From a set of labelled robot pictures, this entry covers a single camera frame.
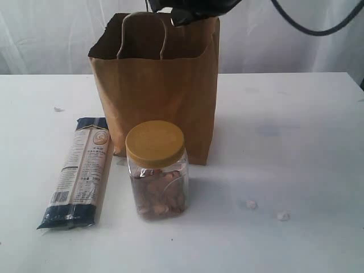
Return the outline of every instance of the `white table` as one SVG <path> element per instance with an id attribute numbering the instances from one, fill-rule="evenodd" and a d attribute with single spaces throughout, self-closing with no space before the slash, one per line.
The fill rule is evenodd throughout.
<path id="1" fill-rule="evenodd" d="M 76 119 L 103 115 L 93 76 L 0 76 L 0 90 L 0 272 L 363 272 L 364 92 L 346 73 L 219 75 L 189 209 L 139 219 L 113 158 L 100 222 L 70 231 L 36 227 Z"/>

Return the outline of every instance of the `white backdrop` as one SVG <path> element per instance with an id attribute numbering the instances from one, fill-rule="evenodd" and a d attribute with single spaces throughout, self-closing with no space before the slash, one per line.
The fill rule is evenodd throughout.
<path id="1" fill-rule="evenodd" d="M 358 0 L 280 0 L 306 27 L 341 21 Z M 87 54 L 117 12 L 144 0 L 0 0 L 0 74 L 91 73 Z M 293 29 L 269 0 L 243 0 L 222 16 L 220 71 L 347 71 L 364 78 L 364 11 L 340 32 L 317 38 Z"/>

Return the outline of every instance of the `yellow screw cap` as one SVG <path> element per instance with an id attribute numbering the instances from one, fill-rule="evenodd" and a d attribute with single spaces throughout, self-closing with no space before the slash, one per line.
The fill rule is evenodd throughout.
<path id="1" fill-rule="evenodd" d="M 184 153 L 181 129 L 166 121 L 147 121 L 135 126 L 128 133 L 125 144 L 127 156 L 147 169 L 168 167 Z"/>

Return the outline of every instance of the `logo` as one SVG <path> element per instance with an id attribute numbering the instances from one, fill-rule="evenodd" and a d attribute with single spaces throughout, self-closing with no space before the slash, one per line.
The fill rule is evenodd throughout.
<path id="1" fill-rule="evenodd" d="M 95 143 L 96 145 L 104 145 L 107 142 L 108 138 L 109 136 L 107 132 L 100 131 L 93 136 L 93 143 Z"/>

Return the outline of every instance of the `clear plastic jar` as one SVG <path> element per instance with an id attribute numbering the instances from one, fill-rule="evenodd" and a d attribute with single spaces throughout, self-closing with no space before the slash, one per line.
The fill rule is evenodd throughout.
<path id="1" fill-rule="evenodd" d="M 172 123 L 149 121 L 126 138 L 136 210 L 145 219 L 177 216 L 188 203 L 188 158 L 182 131 Z"/>

